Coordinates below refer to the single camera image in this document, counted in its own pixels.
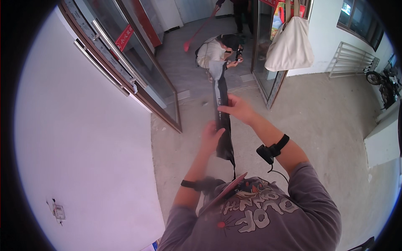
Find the graphic print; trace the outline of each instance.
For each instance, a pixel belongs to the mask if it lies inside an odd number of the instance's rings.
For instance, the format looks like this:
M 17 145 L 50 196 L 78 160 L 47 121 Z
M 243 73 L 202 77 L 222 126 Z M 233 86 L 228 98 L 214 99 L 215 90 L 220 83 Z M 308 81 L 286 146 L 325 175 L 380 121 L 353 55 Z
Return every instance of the graphic print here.
M 217 221 L 217 228 L 223 229 L 225 236 L 226 231 L 231 230 L 235 226 L 239 226 L 238 232 L 252 232 L 256 229 L 262 229 L 269 225 L 269 214 L 293 213 L 297 209 L 292 201 L 279 196 L 269 183 L 260 179 L 246 179 L 239 184 L 239 191 L 233 196 L 235 201 L 225 201 L 220 207 L 215 207 L 209 213 L 205 214 L 204 219 L 207 220 L 208 215 L 220 214 L 221 217 Z M 244 212 L 242 218 L 234 218 L 234 214 L 228 214 L 231 211 Z

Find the red broom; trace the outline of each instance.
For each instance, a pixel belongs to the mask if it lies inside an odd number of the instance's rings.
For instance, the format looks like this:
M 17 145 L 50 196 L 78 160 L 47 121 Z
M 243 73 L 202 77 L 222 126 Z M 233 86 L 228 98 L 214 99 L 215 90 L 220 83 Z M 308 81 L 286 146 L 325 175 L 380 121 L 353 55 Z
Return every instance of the red broom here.
M 211 16 L 205 21 L 205 23 L 203 23 L 203 25 L 201 25 L 201 27 L 197 30 L 197 32 L 187 41 L 183 44 L 183 48 L 185 52 L 188 52 L 189 47 L 190 47 L 190 43 L 193 41 L 194 37 L 197 35 L 198 32 L 200 32 L 200 30 L 209 22 L 209 20 L 211 20 L 211 18 L 213 16 L 215 16 L 215 14 L 218 12 L 220 8 L 217 8 L 216 10 L 214 9 Z

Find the glass door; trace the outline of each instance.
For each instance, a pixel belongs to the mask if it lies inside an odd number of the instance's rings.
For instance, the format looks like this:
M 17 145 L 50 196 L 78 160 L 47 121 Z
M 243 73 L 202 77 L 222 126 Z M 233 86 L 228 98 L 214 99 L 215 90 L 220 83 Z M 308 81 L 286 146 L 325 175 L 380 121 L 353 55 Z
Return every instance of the glass door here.
M 142 93 L 140 100 L 145 105 L 181 131 L 177 92 L 119 3 L 116 0 L 63 1 L 62 6 L 92 42 L 96 53 L 102 54 L 131 91 Z
M 267 108 L 271 109 L 287 71 L 269 71 L 264 67 L 267 60 L 268 48 L 276 33 L 276 30 L 272 29 L 272 27 L 273 24 L 279 21 L 275 19 L 278 18 L 277 13 L 275 13 L 277 8 L 267 4 L 268 2 L 272 4 L 274 1 L 254 0 L 254 6 L 257 8 L 254 9 L 254 23 L 256 27 L 254 30 L 255 42 L 251 72 L 257 80 Z M 309 18 L 313 0 L 301 0 L 300 3 L 306 6 L 304 17 Z

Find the stainless steel door handle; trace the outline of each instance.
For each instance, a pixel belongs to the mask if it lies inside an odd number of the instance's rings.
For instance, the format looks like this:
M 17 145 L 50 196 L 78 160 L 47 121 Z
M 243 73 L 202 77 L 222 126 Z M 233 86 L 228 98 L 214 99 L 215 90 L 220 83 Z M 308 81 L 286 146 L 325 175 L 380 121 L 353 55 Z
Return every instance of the stainless steel door handle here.
M 119 89 L 126 97 L 130 96 L 130 92 L 119 82 L 114 80 L 109 74 L 102 69 L 95 60 L 86 52 L 87 48 L 82 47 L 77 41 L 74 41 L 74 45 L 80 50 L 80 52 L 102 73 L 117 89 Z
M 126 70 L 133 76 L 133 81 L 137 81 L 137 83 L 142 87 L 146 88 L 148 85 L 146 82 L 139 76 L 139 74 L 135 71 L 135 69 L 130 65 L 130 63 L 127 61 L 127 59 L 123 56 L 121 51 L 117 48 L 115 43 L 109 38 L 105 30 L 102 28 L 102 26 L 99 24 L 99 22 L 95 19 L 92 21 L 92 25 L 94 26 L 96 32 L 98 33 L 103 42 L 109 46 L 109 48 L 113 51 L 113 53 L 119 58 L 119 61 L 123 64 L 123 66 L 126 68 Z

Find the standing person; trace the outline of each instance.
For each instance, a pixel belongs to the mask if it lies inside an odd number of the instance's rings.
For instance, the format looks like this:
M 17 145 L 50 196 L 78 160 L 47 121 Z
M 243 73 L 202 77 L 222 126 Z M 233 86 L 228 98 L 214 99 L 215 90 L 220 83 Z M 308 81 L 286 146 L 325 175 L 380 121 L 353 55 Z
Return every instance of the standing person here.
M 209 74 L 209 61 L 228 61 L 227 68 L 236 67 L 238 63 L 243 62 L 241 52 L 238 61 L 230 61 L 228 57 L 241 48 L 239 38 L 236 35 L 227 34 L 212 37 L 195 51 L 197 64 L 206 69 L 208 80 L 212 83 L 212 77 Z
M 248 23 L 248 28 L 250 29 L 251 35 L 253 34 L 253 20 L 251 15 L 251 0 L 230 0 L 233 3 L 233 14 L 234 21 L 237 26 L 237 34 L 243 33 L 243 21 L 242 21 L 242 13 L 246 16 L 246 20 Z M 215 10 L 221 8 L 222 3 L 225 0 L 218 0 L 216 2 Z
M 340 213 L 307 155 L 291 139 L 283 145 L 284 133 L 244 100 L 232 94 L 228 98 L 231 106 L 219 106 L 220 112 L 250 126 L 266 146 L 282 142 L 276 159 L 289 174 L 289 195 L 275 182 L 247 178 L 226 200 L 205 210 L 206 203 L 197 216 L 200 191 L 180 186 L 158 251 L 335 250 L 342 229 Z M 187 183 L 204 179 L 208 159 L 224 131 L 216 131 L 213 121 L 207 124 L 200 150 L 184 177 Z M 216 186 L 211 199 L 227 186 Z

